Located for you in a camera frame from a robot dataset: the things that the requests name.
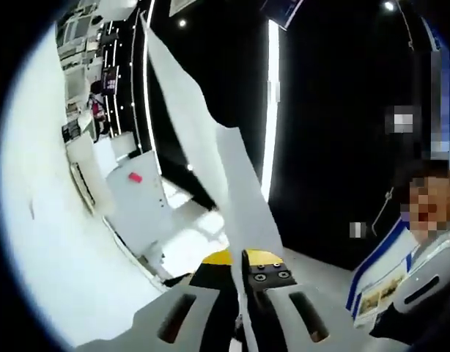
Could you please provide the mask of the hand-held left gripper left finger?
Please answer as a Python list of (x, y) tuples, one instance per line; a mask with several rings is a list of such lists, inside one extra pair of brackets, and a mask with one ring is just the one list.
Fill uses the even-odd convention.
[(186, 283), (169, 288), (111, 340), (93, 340), (77, 351), (228, 351), (239, 315), (228, 250), (204, 258)]

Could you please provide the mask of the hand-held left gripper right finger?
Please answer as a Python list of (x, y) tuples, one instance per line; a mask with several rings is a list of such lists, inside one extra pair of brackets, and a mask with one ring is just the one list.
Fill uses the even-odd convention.
[(317, 287), (298, 283), (283, 262), (251, 263), (241, 253), (243, 332), (249, 351), (407, 351), (353, 325), (351, 314)]

